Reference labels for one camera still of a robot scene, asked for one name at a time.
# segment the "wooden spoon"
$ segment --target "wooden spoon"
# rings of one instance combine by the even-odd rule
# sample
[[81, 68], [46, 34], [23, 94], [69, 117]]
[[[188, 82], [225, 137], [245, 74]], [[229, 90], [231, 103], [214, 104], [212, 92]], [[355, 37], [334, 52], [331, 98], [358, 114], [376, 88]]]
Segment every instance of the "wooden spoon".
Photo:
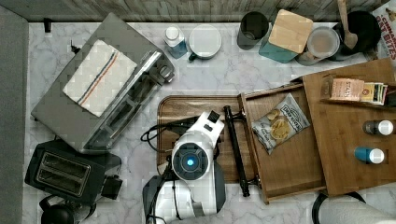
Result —
[[341, 22], [344, 26], [344, 43], [350, 49], [355, 48], [358, 43], [358, 36], [349, 32], [347, 27], [347, 4], [346, 0], [337, 0], [338, 10], [340, 10]]

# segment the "wooden drawer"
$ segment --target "wooden drawer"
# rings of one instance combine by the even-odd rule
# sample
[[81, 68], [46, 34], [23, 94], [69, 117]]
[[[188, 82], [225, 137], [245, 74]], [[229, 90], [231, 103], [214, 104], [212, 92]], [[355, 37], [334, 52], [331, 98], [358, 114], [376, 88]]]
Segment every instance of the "wooden drawer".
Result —
[[[270, 112], [289, 92], [311, 125], [277, 146], [270, 156], [252, 131], [251, 121], [260, 119]], [[257, 166], [266, 203], [293, 194], [326, 189], [303, 84], [240, 94], [238, 102], [240, 109], [244, 109], [246, 113], [247, 122], [244, 125], [250, 158]]]
[[[311, 126], [276, 147], [269, 156], [263, 144], [251, 131], [250, 124], [279, 104], [289, 92], [304, 111]], [[159, 105], [158, 123], [165, 124], [214, 110], [226, 124], [223, 110], [225, 105], [229, 105], [234, 114], [241, 109], [246, 113], [246, 122], [234, 122], [235, 131], [247, 180], [253, 179], [255, 175], [260, 177], [265, 203], [294, 194], [326, 189], [303, 84], [250, 94], [242, 93], [238, 96], [169, 96]], [[178, 138], [176, 133], [163, 132], [158, 137], [158, 148], [172, 149]], [[224, 127], [220, 139], [218, 163], [223, 169], [226, 182], [235, 183], [239, 176], [227, 127]], [[166, 156], [170, 154], [171, 152], [159, 153], [158, 165], [164, 163]]]

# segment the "black mug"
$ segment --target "black mug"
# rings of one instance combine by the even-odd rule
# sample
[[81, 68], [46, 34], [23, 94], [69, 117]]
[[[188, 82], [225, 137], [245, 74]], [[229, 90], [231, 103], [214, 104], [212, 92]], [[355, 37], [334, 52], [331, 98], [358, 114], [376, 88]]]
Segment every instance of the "black mug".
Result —
[[44, 211], [41, 216], [41, 224], [78, 224], [82, 220], [90, 217], [96, 209], [96, 203], [84, 205], [64, 199], [51, 205], [50, 200], [53, 197], [55, 197], [55, 195], [50, 195], [39, 203], [41, 209]]
[[267, 18], [260, 12], [249, 12], [239, 27], [236, 43], [240, 49], [252, 49], [268, 32]]

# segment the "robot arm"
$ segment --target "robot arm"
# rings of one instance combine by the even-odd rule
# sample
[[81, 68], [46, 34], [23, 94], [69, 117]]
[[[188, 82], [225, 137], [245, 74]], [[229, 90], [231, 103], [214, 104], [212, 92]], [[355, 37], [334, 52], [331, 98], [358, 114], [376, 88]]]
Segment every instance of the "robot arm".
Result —
[[225, 202], [224, 176], [213, 161], [213, 149], [223, 128], [218, 114], [204, 112], [179, 138], [171, 161], [179, 179], [159, 183], [163, 177], [154, 176], [143, 190], [145, 214], [155, 214], [148, 220], [170, 223], [178, 218], [216, 214], [221, 209]]

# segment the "cookie package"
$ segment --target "cookie package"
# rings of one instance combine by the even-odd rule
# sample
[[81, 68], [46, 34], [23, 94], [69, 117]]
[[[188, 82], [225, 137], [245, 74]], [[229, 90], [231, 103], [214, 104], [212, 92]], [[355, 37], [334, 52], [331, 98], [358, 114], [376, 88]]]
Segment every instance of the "cookie package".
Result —
[[253, 132], [271, 155], [274, 148], [311, 125], [291, 93], [273, 110], [253, 121]]

